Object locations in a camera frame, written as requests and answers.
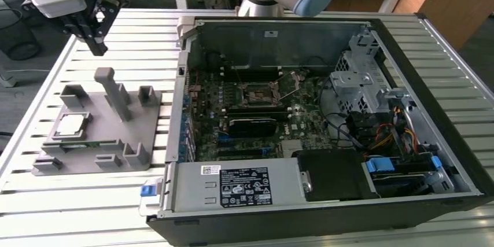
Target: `power supply label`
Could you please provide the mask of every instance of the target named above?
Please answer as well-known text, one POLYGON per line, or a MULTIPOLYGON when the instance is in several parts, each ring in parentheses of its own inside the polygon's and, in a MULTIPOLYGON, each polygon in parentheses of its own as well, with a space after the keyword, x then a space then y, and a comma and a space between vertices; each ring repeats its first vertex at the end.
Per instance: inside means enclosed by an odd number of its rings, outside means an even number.
POLYGON ((272 204, 267 167, 220 170, 219 184, 221 207, 272 204))

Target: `white label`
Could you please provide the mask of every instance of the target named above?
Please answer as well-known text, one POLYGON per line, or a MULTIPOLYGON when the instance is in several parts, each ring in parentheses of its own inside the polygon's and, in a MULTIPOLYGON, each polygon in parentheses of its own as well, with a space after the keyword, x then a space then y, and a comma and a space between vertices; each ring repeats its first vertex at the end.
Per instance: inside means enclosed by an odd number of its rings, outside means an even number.
POLYGON ((277 37, 277 31, 264 31, 264 37, 265 38, 276 38, 277 37))
POLYGON ((220 165, 201 165, 200 166, 201 175, 219 175, 219 170, 221 170, 220 165))

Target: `blue latch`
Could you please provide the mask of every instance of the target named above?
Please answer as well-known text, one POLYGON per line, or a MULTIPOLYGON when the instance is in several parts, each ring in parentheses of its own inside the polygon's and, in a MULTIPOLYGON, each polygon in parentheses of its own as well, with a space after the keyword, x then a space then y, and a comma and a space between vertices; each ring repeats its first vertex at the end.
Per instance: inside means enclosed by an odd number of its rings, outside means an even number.
POLYGON ((393 171, 393 165, 388 157, 371 158, 364 164, 369 173, 393 171))
POLYGON ((439 169, 442 167, 442 162, 440 162, 440 159, 438 156, 432 156, 431 157, 431 160, 432 160, 432 163, 434 163, 434 166, 435 166, 435 169, 439 169))
POLYGON ((140 187, 140 197, 156 196, 156 185, 142 185, 140 187))

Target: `aluminum extrusion table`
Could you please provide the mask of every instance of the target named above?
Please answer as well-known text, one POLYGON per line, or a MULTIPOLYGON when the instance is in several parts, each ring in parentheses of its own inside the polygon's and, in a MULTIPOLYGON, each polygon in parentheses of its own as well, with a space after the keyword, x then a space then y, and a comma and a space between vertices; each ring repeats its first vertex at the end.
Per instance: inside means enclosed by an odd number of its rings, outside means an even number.
MULTIPOLYGON (((0 246, 169 246, 138 215, 140 185, 163 172, 180 16, 232 16, 217 10, 124 9, 105 42, 92 56, 72 37, 61 52, 12 140, 0 156, 0 246), (126 90, 152 85, 164 92, 152 166, 146 171, 33 176, 32 162, 58 114, 64 85, 101 91, 92 80, 97 67, 113 67, 126 90)), ((470 148, 494 176, 494 97, 458 54, 414 15, 327 13, 323 17, 379 17, 399 43, 470 148)), ((440 216, 415 228, 249 242, 228 246, 491 246, 494 207, 440 216)))

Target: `metal case frame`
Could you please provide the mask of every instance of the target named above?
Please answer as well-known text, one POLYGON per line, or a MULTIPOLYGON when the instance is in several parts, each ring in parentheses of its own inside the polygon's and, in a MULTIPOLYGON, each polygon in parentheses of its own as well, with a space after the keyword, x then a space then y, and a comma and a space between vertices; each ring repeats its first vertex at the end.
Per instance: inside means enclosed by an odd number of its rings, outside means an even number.
MULTIPOLYGON (((181 19, 179 26, 180 46, 187 51, 189 47, 184 38, 193 34, 193 28, 200 25, 196 20, 235 21, 245 20, 237 17, 196 17, 181 19)), ((255 18, 248 21, 276 21, 285 19, 255 18)), ((367 22, 375 34, 384 54, 389 58, 397 74, 407 87, 412 88, 411 95, 419 100, 427 121, 435 126, 436 132, 447 142, 447 147, 458 158, 458 162, 478 189, 476 194, 444 194, 436 198, 422 200, 385 200, 356 205, 345 204, 320 206, 303 209, 277 211, 249 211, 213 215, 164 216, 175 201, 169 197, 173 192, 173 177, 176 176, 176 153, 179 146, 177 132, 171 132, 168 138, 167 167, 160 198, 160 211, 146 217, 149 227, 168 240, 172 245, 201 246, 228 242, 257 241, 275 238, 307 237, 355 231, 379 230, 387 228, 414 227, 427 220, 454 211, 468 210, 494 200, 494 183, 482 168, 460 134, 458 133, 439 103, 432 96, 420 76, 418 75, 392 35, 379 19, 293 19, 293 21, 345 21, 367 22)), ((180 129, 183 92, 187 74, 187 56, 179 57, 179 70, 175 85, 175 98, 169 130, 180 129)))

